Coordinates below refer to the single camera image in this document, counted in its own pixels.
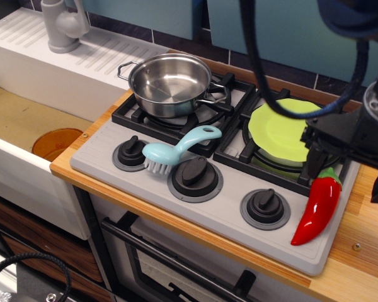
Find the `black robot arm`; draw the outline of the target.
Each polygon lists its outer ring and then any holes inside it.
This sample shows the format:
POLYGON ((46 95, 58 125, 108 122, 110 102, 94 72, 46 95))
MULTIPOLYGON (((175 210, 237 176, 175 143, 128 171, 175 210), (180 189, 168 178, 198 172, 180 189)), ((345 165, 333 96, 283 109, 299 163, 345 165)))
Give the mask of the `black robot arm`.
MULTIPOLYGON (((357 41, 360 53, 346 90, 349 100, 365 76, 368 41, 378 43, 378 1, 319 1, 318 8, 331 31, 357 41)), ((342 109, 342 105, 330 104, 322 114, 306 120, 301 140, 310 150, 307 173, 312 177, 317 176, 328 154, 378 170, 378 77, 366 89, 361 107, 349 113, 342 113, 342 109)), ((371 202, 378 203, 378 177, 371 202)))

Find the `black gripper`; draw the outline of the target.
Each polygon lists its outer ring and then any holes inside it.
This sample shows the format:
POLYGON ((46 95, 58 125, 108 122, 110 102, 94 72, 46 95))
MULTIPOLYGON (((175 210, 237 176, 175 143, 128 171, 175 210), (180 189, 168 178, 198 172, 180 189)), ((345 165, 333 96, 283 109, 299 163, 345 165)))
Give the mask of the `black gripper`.
MULTIPOLYGON (((329 154, 378 169, 378 81, 367 88, 358 109, 307 120, 301 141, 310 148, 307 155, 309 185, 322 171, 329 154)), ((378 203, 378 176, 370 202, 378 203)))

